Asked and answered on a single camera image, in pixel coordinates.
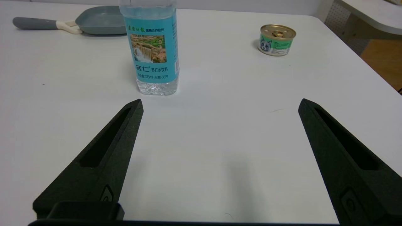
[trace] water bottle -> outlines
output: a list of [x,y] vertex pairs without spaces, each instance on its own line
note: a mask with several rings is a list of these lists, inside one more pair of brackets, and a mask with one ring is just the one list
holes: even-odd
[[119,0],[138,88],[171,95],[178,85],[176,0]]

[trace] frying pan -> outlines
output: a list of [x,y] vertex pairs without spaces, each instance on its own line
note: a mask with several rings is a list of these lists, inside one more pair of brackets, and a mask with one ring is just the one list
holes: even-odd
[[62,29],[73,34],[82,32],[91,35],[122,35],[126,33],[123,15],[118,6],[98,6],[89,8],[75,21],[54,21],[27,17],[15,17],[14,26],[22,30]]

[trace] canned food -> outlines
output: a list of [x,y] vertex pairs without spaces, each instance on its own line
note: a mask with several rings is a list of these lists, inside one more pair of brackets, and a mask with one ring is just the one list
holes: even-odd
[[272,56],[283,56],[289,53],[295,30],[282,25],[264,25],[261,27],[259,50]]

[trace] waterfall picture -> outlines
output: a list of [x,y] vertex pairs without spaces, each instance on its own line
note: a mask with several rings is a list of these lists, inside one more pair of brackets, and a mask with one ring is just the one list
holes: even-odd
[[164,35],[130,34],[134,59],[145,63],[166,63]]

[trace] table surface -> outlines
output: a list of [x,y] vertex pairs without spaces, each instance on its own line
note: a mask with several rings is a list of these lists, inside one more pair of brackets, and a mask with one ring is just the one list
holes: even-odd
[[338,2],[371,26],[391,34],[402,35],[402,6],[385,0],[338,0]]
[[[120,203],[127,220],[337,223],[297,109],[322,105],[402,174],[402,98],[311,16],[178,10],[180,83],[141,95],[126,36],[20,31],[15,16],[67,21],[88,5],[0,2],[0,224],[33,200],[126,103],[144,116]],[[291,51],[259,28],[297,31]]]

